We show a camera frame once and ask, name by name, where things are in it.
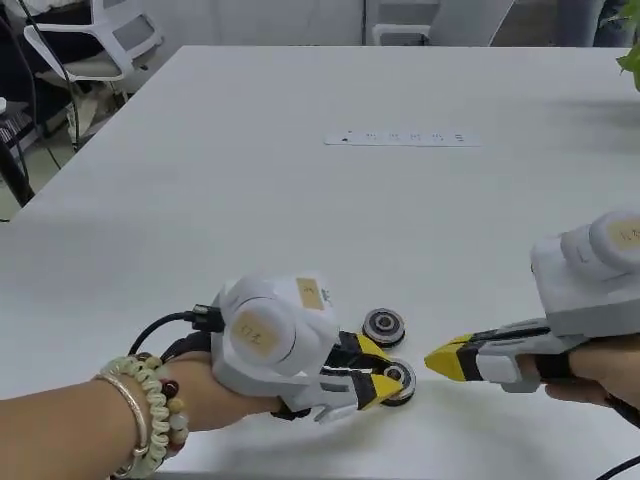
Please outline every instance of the ball bearing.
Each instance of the ball bearing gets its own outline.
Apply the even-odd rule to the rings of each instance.
[[[394,358],[392,361],[393,364],[385,369],[384,375],[402,383],[404,388],[382,404],[387,407],[399,407],[411,400],[416,393],[416,374],[411,365],[404,360]]]
[[[362,333],[380,348],[395,347],[404,339],[404,321],[393,310],[378,308],[367,314]]]

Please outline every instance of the strap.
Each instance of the strap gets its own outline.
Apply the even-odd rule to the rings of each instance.
[[[571,371],[569,352],[558,355],[536,355],[534,360],[543,382],[575,380],[577,378]]]

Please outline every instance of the table surface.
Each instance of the table surface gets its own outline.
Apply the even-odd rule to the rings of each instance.
[[[640,95],[620,53],[181,50],[0,230],[0,398],[89,378],[227,279],[317,269],[344,328],[376,307],[405,317],[414,400],[326,426],[247,419],[193,435],[165,472],[594,478],[637,454],[613,412],[421,363],[453,336],[541,315],[534,241],[636,201]],[[347,129],[462,130],[483,146],[323,144]],[[186,333],[168,326],[148,349]]]

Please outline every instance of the wall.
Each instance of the wall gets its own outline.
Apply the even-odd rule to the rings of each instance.
[[[218,0],[226,45],[359,45],[362,0]]]
[[[183,45],[359,45],[362,0],[143,0],[165,34],[137,90]]]

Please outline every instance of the beaded bracelet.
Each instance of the beaded bracelet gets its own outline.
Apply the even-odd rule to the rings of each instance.
[[[143,438],[149,430],[140,420],[139,406],[131,403],[133,396],[124,385],[117,386],[118,375],[126,375],[135,379],[142,387],[149,402],[151,413],[151,435]],[[133,458],[129,465],[120,468],[113,474],[113,478],[147,478],[152,475],[166,458],[175,456],[182,448],[189,435],[187,428],[189,418],[184,412],[184,402],[177,397],[180,386],[170,378],[169,370],[162,364],[162,360],[148,353],[136,356],[117,358],[104,367],[96,379],[106,380],[116,387],[127,399],[138,424],[139,444],[133,451]]]

